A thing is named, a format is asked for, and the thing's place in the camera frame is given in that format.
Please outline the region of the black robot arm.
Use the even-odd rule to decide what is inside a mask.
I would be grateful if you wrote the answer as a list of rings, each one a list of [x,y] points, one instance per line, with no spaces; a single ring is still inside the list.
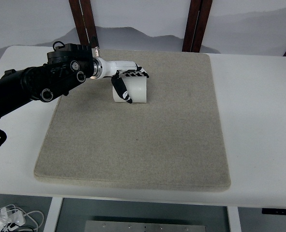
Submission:
[[[105,61],[93,56],[90,45],[60,41],[53,43],[47,63],[24,70],[5,71],[0,78],[0,118],[30,101],[51,102],[84,83],[87,78],[109,77],[117,95],[132,103],[122,77],[148,77],[147,72],[133,61]]]

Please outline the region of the white robotic hand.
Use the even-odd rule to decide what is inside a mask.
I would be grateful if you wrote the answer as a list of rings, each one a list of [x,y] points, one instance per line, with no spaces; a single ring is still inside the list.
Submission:
[[[133,61],[105,61],[102,58],[93,59],[94,71],[93,79],[102,79],[104,77],[112,77],[111,83],[117,93],[117,95],[126,101],[127,103],[133,103],[130,97],[126,85],[123,79],[119,75],[115,75],[117,72],[122,73],[125,77],[146,77],[149,78],[147,72],[138,66]]]

